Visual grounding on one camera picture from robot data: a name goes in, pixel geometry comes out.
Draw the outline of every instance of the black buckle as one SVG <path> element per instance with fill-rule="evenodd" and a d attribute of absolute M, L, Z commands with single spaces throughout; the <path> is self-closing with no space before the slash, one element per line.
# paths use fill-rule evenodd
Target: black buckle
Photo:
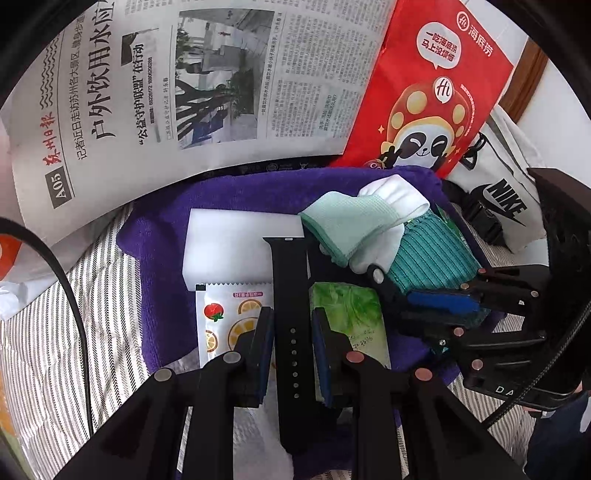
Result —
<path fill-rule="evenodd" d="M 464 165 L 468 170 L 474 170 L 476 168 L 476 162 L 478 161 L 478 152 L 484 148 L 488 142 L 488 138 L 482 132 L 478 132 L 478 140 L 471 147 L 468 147 L 466 153 L 460 159 L 460 163 Z"/>
<path fill-rule="evenodd" d="M 462 215 L 487 244 L 506 247 L 499 219 L 480 200 L 469 193 L 461 202 Z"/>

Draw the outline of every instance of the mint green cloth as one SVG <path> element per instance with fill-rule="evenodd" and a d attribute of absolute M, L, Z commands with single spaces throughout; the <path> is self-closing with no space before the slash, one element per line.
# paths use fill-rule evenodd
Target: mint green cloth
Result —
<path fill-rule="evenodd" d="M 385 232 L 401 220 L 396 210 L 378 195 L 350 197 L 340 192 L 325 193 L 300 217 L 333 261 L 343 268 L 364 239 Z"/>
<path fill-rule="evenodd" d="M 388 277 L 402 293 L 412 288 L 459 288 L 476 276 L 478 268 L 458 234 L 429 210 L 405 224 Z"/>

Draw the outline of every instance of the speech bubble graphic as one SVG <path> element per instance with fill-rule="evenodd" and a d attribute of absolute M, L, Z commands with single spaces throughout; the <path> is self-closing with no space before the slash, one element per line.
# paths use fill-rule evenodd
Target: speech bubble graphic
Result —
<path fill-rule="evenodd" d="M 425 60 L 444 69 L 454 68 L 462 55 L 460 37 L 439 22 L 424 25 L 417 34 L 417 50 Z"/>

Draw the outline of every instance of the orange slice illustration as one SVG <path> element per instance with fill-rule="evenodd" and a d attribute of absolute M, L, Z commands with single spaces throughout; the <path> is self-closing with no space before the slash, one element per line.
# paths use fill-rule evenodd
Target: orange slice illustration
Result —
<path fill-rule="evenodd" d="M 228 347 L 230 350 L 234 350 L 236 346 L 236 342 L 238 341 L 238 337 L 241 333 L 250 332 L 254 330 L 256 327 L 256 321 L 258 319 L 254 317 L 248 317 L 242 320 L 238 320 L 230 329 L 230 333 L 228 333 Z"/>
<path fill-rule="evenodd" d="M 262 304 L 260 301 L 254 300 L 254 299 L 244 300 L 238 306 L 238 315 L 245 313 L 245 312 L 249 312 L 250 310 L 260 309 L 260 308 L 262 308 Z"/>
<path fill-rule="evenodd" d="M 211 330 L 205 330 L 205 338 L 207 339 L 207 353 L 211 353 L 217 348 L 216 334 Z"/>

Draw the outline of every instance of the black cable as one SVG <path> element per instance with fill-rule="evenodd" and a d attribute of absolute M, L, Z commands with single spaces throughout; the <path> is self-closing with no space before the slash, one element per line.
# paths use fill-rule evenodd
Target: black cable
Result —
<path fill-rule="evenodd" d="M 537 382 L 539 382 L 542 377 L 548 373 L 548 370 L 552 368 L 552 366 L 556 363 L 556 360 L 560 358 L 560 356 L 564 353 L 567 347 L 570 345 L 570 342 L 573 341 L 574 337 L 578 334 L 579 330 L 583 327 L 585 321 L 589 317 L 591 313 L 591 300 L 585 305 L 584 309 L 579 314 L 579 317 L 575 321 L 574 325 L 562 336 L 560 342 L 558 343 L 558 347 L 556 349 L 556 353 L 550 359 L 548 364 L 542 369 L 542 371 L 530 382 L 528 383 L 517 395 L 512 397 L 510 400 L 505 400 L 505 402 L 498 407 L 493 413 L 491 413 L 484 421 L 482 425 L 484 428 L 489 429 L 491 428 L 497 421 L 503 418 L 510 409 L 512 409 L 517 402 L 523 400 L 523 398 L 527 395 L 527 393 L 534 388 Z"/>
<path fill-rule="evenodd" d="M 94 429 L 92 424 L 92 407 L 90 405 L 90 369 L 88 361 L 88 344 L 86 342 L 84 324 L 82 323 L 82 315 L 80 315 L 80 309 L 78 307 L 78 302 L 76 301 L 74 291 L 72 290 L 72 286 L 70 285 L 70 282 L 68 282 L 66 273 L 64 272 L 64 269 L 61 267 L 53 252 L 37 235 L 35 235 L 29 229 L 13 222 L 12 220 L 0 217 L 0 234 L 13 236 L 37 252 L 41 258 L 47 262 L 47 265 L 50 266 L 53 273 L 55 273 L 57 281 L 60 283 L 61 287 L 66 293 L 66 298 L 68 300 L 68 304 L 70 304 L 72 313 L 74 314 L 74 320 L 76 321 L 78 334 L 80 335 L 80 347 L 82 350 L 82 377 L 84 382 L 84 396 L 86 400 L 86 420 L 88 422 L 88 432 L 90 436 L 92 436 Z"/>

